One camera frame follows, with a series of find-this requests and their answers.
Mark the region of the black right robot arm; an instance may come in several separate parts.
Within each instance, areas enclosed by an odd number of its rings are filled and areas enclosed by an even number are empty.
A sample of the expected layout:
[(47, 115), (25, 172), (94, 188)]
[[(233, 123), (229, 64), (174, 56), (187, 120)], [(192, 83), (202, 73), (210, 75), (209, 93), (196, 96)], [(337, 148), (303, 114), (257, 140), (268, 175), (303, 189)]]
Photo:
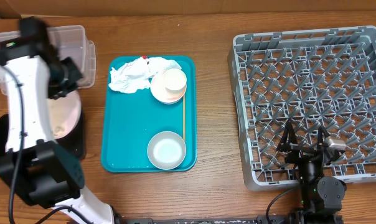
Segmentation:
[(285, 152), (284, 161), (294, 165), (294, 178), (299, 182), (301, 208), (295, 208), (285, 223), (342, 223), (336, 213), (342, 209), (346, 183), (324, 175), (324, 166), (344, 155), (346, 143), (333, 137), (324, 126), (318, 127), (317, 143), (300, 146), (291, 120), (287, 120), (277, 150)]

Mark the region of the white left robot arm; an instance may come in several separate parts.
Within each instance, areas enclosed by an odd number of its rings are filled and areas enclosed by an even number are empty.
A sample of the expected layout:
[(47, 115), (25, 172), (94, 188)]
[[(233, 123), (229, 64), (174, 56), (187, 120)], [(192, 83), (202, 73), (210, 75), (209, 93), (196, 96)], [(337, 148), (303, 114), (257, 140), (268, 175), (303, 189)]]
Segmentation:
[(0, 42), (8, 101), (0, 178), (10, 198), (39, 205), (50, 215), (63, 212), (77, 223), (121, 223), (120, 214), (85, 185), (79, 158), (54, 138), (48, 102), (77, 95), (82, 73), (70, 57), (60, 59), (47, 29), (39, 18), (23, 18), (19, 36)]

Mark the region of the large pink plate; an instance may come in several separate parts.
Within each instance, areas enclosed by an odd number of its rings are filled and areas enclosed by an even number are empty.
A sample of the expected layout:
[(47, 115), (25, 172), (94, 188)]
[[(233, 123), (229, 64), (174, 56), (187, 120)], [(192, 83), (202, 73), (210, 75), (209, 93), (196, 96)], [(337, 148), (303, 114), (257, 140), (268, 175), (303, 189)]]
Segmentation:
[(64, 98), (47, 100), (52, 133), (55, 139), (64, 138), (77, 125), (80, 119), (82, 102), (78, 91), (70, 92)]

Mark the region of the white napkin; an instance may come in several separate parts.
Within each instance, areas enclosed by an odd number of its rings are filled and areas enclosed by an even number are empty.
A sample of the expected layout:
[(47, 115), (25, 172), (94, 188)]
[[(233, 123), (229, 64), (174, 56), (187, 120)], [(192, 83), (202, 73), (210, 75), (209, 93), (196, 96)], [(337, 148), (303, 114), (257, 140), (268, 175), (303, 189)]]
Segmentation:
[(149, 89), (149, 79), (158, 73), (172, 68), (182, 69), (175, 60), (168, 60), (163, 57), (139, 57), (132, 62), (127, 62), (120, 68), (111, 68), (108, 84), (113, 91), (132, 94), (138, 90)]

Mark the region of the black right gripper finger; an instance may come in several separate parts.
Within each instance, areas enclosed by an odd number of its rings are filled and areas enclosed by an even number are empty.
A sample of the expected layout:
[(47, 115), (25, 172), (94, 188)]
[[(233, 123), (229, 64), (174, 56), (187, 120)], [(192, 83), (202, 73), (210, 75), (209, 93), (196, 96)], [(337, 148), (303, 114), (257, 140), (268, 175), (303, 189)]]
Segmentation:
[(292, 122), (291, 120), (287, 120), (284, 125), (284, 133), (276, 150), (280, 152), (291, 152), (294, 151), (294, 147), (296, 147), (297, 145), (298, 140), (296, 138)]
[(329, 143), (327, 141), (329, 136), (330, 136), (330, 134), (324, 126), (318, 127), (317, 149), (322, 149), (322, 147), (328, 147), (329, 146)]

